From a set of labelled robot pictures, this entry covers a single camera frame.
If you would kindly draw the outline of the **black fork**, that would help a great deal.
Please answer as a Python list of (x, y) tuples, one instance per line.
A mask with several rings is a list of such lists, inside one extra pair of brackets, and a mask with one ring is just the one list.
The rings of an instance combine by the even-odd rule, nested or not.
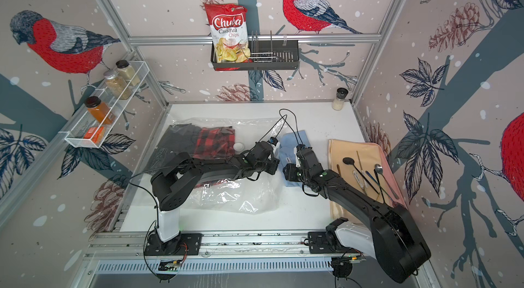
[(390, 195), (386, 192), (386, 190), (382, 187), (380, 181), (379, 181), (379, 176), (378, 176), (378, 173), (377, 172), (374, 172), (374, 174), (372, 175), (370, 172), (368, 171), (365, 171), (366, 175), (368, 177), (370, 177), (375, 183), (376, 185), (378, 185), (379, 189), (380, 189), (380, 194), (381, 196), (387, 196), (388, 197), (388, 200), (391, 201), (391, 197)]

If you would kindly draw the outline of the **pepper grinder black cap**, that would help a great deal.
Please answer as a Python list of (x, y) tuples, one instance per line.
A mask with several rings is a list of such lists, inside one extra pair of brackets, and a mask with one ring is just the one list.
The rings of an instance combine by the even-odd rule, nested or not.
[(338, 88), (336, 91), (336, 96), (332, 101), (332, 108), (335, 111), (341, 111), (344, 108), (345, 99), (349, 94), (349, 90), (346, 88)]

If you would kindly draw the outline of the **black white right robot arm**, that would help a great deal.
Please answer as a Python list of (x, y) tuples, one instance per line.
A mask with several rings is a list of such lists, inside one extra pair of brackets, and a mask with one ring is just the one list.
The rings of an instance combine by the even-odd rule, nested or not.
[(311, 147), (296, 146), (295, 178), (317, 195), (344, 208), (357, 218), (356, 228), (347, 218), (337, 218), (326, 226), (321, 243), (334, 253), (347, 249), (375, 258), (395, 282), (403, 283), (431, 258), (411, 214), (403, 205), (391, 207), (378, 202), (347, 183), (337, 172), (324, 169)]

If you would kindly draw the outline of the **red Chuba cassava chips bag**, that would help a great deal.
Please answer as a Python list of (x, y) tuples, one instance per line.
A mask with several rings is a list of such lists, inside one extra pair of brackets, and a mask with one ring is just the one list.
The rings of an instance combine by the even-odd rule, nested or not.
[(251, 50), (246, 24), (247, 9), (237, 4), (204, 4), (213, 40), (212, 62), (250, 62)]

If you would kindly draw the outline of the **clear acrylic wall shelf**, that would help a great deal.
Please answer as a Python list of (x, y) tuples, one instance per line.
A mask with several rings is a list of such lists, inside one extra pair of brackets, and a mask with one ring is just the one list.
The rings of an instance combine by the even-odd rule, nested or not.
[[(145, 83), (145, 78), (149, 74), (150, 70), (144, 61), (129, 61), (131, 66), (135, 69), (137, 75), (140, 77), (141, 82), (138, 86), (132, 87), (128, 82), (128, 89), (132, 92), (132, 96), (128, 100), (119, 100), (113, 96), (106, 86), (106, 79), (103, 81), (102, 87), (94, 91), (91, 96), (99, 97), (107, 106), (111, 109), (112, 114), (114, 115), (114, 123), (109, 125), (99, 124), (93, 116), (88, 112), (85, 104), (83, 107), (83, 113), (78, 121), (69, 129), (65, 134), (65, 141), (69, 143), (74, 148), (101, 148), (103, 143), (108, 139), (110, 132), (113, 127), (117, 124), (118, 119), (122, 116), (125, 111), (125, 108), (128, 106), (132, 97), (136, 96), (140, 86)], [(102, 141), (98, 144), (91, 142), (90, 140), (84, 139), (84, 135), (91, 127), (96, 126), (105, 126), (106, 131)]]

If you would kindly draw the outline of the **light blue cloth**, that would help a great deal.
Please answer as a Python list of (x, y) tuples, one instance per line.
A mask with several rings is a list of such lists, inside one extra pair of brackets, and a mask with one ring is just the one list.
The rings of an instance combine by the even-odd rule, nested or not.
[[(301, 130), (298, 132), (299, 138), (302, 139), (304, 145), (306, 147), (311, 147), (311, 144), (308, 140), (308, 136), (306, 131)], [(295, 155), (295, 148), (298, 145), (296, 142), (295, 135), (293, 133), (288, 133), (286, 135), (283, 135), (280, 139), (280, 149), (278, 151), (278, 158), (280, 159), (278, 170), (285, 176), (284, 168), (288, 164), (292, 164), (293, 166), (296, 166), (296, 155)], [(284, 184), (286, 187), (299, 187), (299, 182), (290, 182), (289, 180), (284, 178)]]

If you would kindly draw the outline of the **silver spoon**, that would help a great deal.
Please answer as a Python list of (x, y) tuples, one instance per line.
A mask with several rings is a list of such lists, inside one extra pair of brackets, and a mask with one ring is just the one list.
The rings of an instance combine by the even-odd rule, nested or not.
[(394, 191), (392, 185), (386, 180), (386, 176), (384, 175), (383, 173), (383, 167), (380, 165), (380, 164), (375, 164), (375, 172), (377, 174), (379, 174), (380, 176), (383, 177), (383, 179), (386, 181), (386, 184), (388, 186), (388, 188), (390, 189), (390, 192), (393, 194), (394, 196), (394, 199), (398, 200), (399, 199), (399, 196), (398, 194)]

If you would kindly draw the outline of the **grey pinstriped shirt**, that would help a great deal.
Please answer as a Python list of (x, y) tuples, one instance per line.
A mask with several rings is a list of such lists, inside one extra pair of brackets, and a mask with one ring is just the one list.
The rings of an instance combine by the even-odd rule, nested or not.
[(175, 155), (182, 152), (193, 155), (201, 130), (201, 127), (193, 124), (170, 125), (153, 151), (146, 169), (167, 166)]

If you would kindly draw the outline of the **orange sauce jar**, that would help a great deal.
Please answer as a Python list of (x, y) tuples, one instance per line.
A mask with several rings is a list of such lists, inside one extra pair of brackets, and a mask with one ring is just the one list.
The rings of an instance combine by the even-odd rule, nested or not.
[(102, 125), (109, 125), (114, 123), (114, 115), (111, 109), (97, 96), (88, 97), (84, 102), (88, 112), (93, 118)]

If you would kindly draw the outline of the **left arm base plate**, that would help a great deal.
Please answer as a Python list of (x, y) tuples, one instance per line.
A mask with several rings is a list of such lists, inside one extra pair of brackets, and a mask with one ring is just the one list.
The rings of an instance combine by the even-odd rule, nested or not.
[(168, 242), (163, 242), (156, 231), (147, 236), (144, 256), (195, 256), (201, 248), (202, 233), (180, 233)]

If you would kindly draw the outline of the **silver fork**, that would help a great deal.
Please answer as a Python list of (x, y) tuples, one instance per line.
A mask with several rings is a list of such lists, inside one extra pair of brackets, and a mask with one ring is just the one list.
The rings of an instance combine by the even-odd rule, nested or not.
[(360, 189), (362, 190), (362, 192), (365, 195), (367, 195), (366, 187), (365, 187), (363, 181), (361, 180), (359, 174), (357, 173), (357, 171), (353, 170), (353, 176), (356, 179), (356, 182), (358, 183), (358, 185), (359, 185)]

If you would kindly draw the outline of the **small orange box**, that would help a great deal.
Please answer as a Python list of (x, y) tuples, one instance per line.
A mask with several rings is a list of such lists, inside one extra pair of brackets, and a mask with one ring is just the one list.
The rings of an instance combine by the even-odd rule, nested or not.
[(83, 138), (90, 140), (91, 142), (95, 144), (98, 144), (102, 141), (105, 131), (106, 131), (105, 126), (91, 127), (88, 129), (88, 131), (86, 132)]

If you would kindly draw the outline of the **red black plaid shirt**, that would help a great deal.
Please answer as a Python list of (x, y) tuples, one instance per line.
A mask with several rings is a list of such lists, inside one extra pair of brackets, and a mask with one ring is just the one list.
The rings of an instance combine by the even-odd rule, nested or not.
[(193, 157), (202, 160), (230, 158), (236, 153), (235, 142), (233, 127), (202, 128), (197, 135)]

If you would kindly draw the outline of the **pink tray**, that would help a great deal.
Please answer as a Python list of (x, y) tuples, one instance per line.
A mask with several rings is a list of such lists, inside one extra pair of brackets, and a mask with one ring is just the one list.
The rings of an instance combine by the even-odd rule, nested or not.
[(397, 179), (395, 178), (391, 167), (388, 163), (388, 160), (386, 158), (386, 155), (384, 154), (382, 148), (376, 144), (376, 143), (370, 143), (371, 146), (374, 147), (374, 149), (378, 152), (380, 158), (381, 158), (381, 166), (383, 167), (383, 174), (386, 178), (386, 182), (391, 186), (390, 191), (396, 194), (397, 197), (395, 197), (393, 200), (396, 203), (401, 204), (404, 208), (407, 208), (407, 204), (405, 201), (405, 198), (402, 194), (401, 188), (398, 185)]

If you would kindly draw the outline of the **wooden chopstick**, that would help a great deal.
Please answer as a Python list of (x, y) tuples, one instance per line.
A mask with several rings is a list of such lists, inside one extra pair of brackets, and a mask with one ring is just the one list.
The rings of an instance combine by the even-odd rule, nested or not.
[(363, 171), (363, 168), (362, 168), (362, 163), (361, 163), (361, 159), (360, 159), (360, 154), (359, 154), (359, 151), (356, 151), (356, 154), (357, 154), (357, 158), (358, 158), (358, 165), (359, 165), (359, 174), (365, 178), (365, 175), (362, 173)]

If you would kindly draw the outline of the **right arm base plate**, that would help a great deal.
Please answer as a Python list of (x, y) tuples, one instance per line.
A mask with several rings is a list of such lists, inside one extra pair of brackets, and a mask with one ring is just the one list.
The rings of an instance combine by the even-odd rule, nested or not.
[(304, 244), (308, 246), (310, 254), (349, 254), (355, 250), (344, 247), (338, 239), (328, 232), (308, 232)]

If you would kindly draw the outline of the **beige folded cloth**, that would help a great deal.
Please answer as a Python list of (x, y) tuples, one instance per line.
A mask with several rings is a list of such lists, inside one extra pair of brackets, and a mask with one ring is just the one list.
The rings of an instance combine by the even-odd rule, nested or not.
[[(381, 158), (374, 147), (370, 145), (370, 143), (346, 142), (338, 139), (331, 139), (328, 144), (327, 163), (331, 170), (341, 174), (347, 183), (349, 183), (353, 188), (356, 188), (357, 191), (361, 191), (358, 183), (356, 182), (356, 179), (353, 176), (353, 170), (355, 170), (354, 167), (351, 165), (345, 165), (343, 163), (343, 159), (345, 157), (351, 157), (354, 159), (355, 165), (359, 169), (356, 151), (359, 151), (360, 154), (363, 168), (362, 173), (367, 176), (365, 171), (368, 171), (373, 175), (375, 164), (381, 164)], [(381, 196), (368, 187), (366, 188), (367, 196), (378, 202), (386, 202), (389, 206), (400, 205), (393, 200), (394, 196), (390, 192), (390, 189), (388, 188), (386, 181), (382, 176), (379, 176), (379, 181), (382, 187), (390, 195), (391, 201), (388, 200), (387, 196)]]

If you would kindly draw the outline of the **aluminium mounting rail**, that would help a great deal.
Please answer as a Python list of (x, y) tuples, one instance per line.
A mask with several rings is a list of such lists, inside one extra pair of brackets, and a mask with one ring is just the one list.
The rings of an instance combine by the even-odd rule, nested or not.
[[(203, 234), (203, 238), (199, 254), (189, 257), (239, 258), (335, 255), (310, 254), (308, 246), (304, 244), (308, 232), (325, 231), (326, 229), (200, 232)], [(134, 257), (181, 259), (183, 257), (179, 255), (144, 256), (147, 236), (148, 234), (142, 232), (101, 233), (89, 244), (84, 256), (92, 259), (97, 257), (102, 259), (109, 259), (110, 257), (117, 259)]]

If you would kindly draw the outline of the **spice jar black lid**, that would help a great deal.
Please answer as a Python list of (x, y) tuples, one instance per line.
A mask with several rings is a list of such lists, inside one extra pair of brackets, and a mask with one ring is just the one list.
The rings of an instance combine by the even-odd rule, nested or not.
[(116, 67), (119, 76), (128, 82), (132, 87), (138, 86), (140, 84), (141, 79), (129, 61), (119, 60), (116, 62)]

